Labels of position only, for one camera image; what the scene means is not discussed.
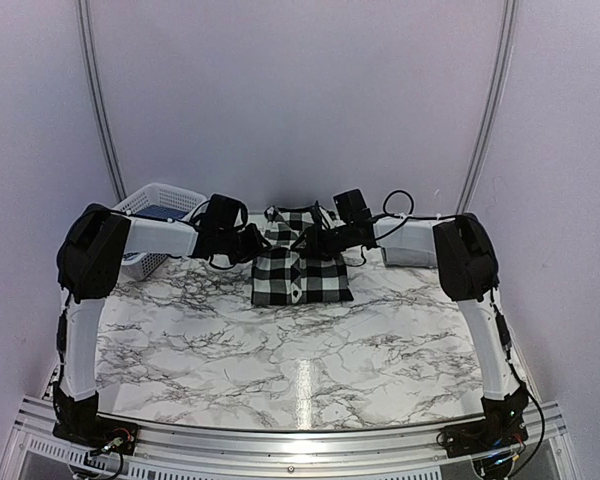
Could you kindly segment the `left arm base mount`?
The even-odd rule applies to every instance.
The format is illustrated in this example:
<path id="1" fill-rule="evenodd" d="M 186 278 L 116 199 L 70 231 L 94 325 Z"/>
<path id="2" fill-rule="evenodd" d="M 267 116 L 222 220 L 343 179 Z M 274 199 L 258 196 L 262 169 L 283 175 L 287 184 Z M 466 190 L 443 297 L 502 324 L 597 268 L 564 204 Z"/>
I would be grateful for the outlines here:
<path id="1" fill-rule="evenodd" d="M 121 453 L 132 455 L 139 434 L 139 425 L 109 417 L 95 417 L 94 426 L 79 426 L 61 423 L 53 427 L 56 438 L 88 447 L 94 454 Z"/>

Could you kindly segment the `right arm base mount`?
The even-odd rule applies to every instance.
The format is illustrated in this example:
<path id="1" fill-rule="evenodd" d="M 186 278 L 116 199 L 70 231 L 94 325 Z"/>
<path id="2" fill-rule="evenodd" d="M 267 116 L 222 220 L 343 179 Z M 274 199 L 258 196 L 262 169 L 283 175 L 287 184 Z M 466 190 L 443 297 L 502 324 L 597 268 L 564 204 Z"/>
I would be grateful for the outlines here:
<path id="1" fill-rule="evenodd" d="M 438 433 L 436 442 L 449 458 L 457 458 L 520 445 L 528 438 L 526 424 L 522 421 L 501 428 L 483 419 L 445 426 Z"/>

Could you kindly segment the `black white plaid shirt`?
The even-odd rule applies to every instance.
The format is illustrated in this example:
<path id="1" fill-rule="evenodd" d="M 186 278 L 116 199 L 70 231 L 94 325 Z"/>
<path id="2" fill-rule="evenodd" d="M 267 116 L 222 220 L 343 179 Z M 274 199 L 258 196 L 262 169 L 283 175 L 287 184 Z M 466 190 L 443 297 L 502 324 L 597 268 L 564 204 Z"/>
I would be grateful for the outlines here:
<path id="1" fill-rule="evenodd" d="M 263 237 L 269 249 L 252 261 L 251 303 L 286 306 L 350 302 L 347 265 L 342 256 L 310 257 L 304 252 L 311 227 L 336 226 L 336 214 L 315 203 L 309 207 L 270 206 Z"/>

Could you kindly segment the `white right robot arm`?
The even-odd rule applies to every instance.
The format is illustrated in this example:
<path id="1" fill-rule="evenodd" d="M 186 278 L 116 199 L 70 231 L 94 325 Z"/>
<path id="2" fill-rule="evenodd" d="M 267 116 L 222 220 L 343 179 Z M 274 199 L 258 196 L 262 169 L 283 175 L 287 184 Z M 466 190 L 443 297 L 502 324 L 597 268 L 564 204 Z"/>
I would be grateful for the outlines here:
<path id="1" fill-rule="evenodd" d="M 448 442 L 457 445 L 467 439 L 495 448 L 506 439 L 527 439 L 523 412 L 534 399 L 513 364 L 511 335 L 500 305 L 499 263 L 477 216 L 388 210 L 373 214 L 358 189 L 335 196 L 334 204 L 339 224 L 330 226 L 313 208 L 313 224 L 293 249 L 324 259 L 357 246 L 398 250 L 406 256 L 404 265 L 436 268 L 443 292 L 464 317 L 481 369 L 484 418 L 466 430 L 447 430 Z"/>

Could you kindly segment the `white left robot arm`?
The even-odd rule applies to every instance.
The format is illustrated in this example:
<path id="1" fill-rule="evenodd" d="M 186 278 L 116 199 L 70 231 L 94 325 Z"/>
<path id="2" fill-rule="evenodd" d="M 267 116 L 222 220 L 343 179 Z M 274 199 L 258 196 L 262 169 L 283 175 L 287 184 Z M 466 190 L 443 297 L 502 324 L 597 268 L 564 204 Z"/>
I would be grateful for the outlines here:
<path id="1" fill-rule="evenodd" d="M 56 348 L 61 362 L 53 403 L 58 427 L 86 445 L 99 444 L 108 427 L 99 416 L 95 356 L 100 317 L 117 284 L 123 257 L 150 253 L 230 265 L 265 252 L 268 241 L 248 219 L 246 206 L 214 194 L 188 220 L 159 219 L 93 203 L 69 229 L 57 254 L 58 283 L 67 298 Z"/>

